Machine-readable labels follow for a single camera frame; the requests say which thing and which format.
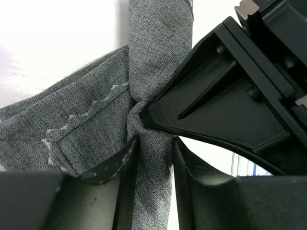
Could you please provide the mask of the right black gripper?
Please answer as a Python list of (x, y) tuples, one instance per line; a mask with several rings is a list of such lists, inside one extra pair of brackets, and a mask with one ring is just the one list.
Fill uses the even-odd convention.
[(307, 153), (307, 21), (290, 0), (242, 0), (234, 35), (249, 60), (235, 83), (247, 117), (236, 144), (256, 156)]

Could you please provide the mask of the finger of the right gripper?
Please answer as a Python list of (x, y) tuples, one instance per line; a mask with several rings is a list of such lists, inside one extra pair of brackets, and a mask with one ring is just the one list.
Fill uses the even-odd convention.
[(307, 112), (281, 94), (280, 77), (249, 36), (227, 18), (191, 50), (140, 112), (145, 127), (231, 150), (274, 175), (306, 175)]

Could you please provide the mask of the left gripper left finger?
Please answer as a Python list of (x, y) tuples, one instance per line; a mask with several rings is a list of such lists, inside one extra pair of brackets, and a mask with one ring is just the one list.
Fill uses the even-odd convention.
[(1, 172), (3, 230), (130, 230), (139, 141), (132, 138), (101, 164), (63, 172)]

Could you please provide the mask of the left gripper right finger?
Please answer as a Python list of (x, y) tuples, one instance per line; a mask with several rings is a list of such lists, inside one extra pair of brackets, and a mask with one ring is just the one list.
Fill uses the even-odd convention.
[(230, 176), (173, 143), (179, 227), (182, 230), (304, 230), (305, 176)]

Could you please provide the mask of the grey cloth napkin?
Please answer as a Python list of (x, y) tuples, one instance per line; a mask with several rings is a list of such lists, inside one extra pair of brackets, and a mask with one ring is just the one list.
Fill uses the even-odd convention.
[(1, 165), (78, 176), (138, 136), (132, 228), (167, 229), (174, 136), (146, 129), (139, 114), (191, 50), (193, 19), (190, 0), (131, 0), (126, 46), (0, 110)]

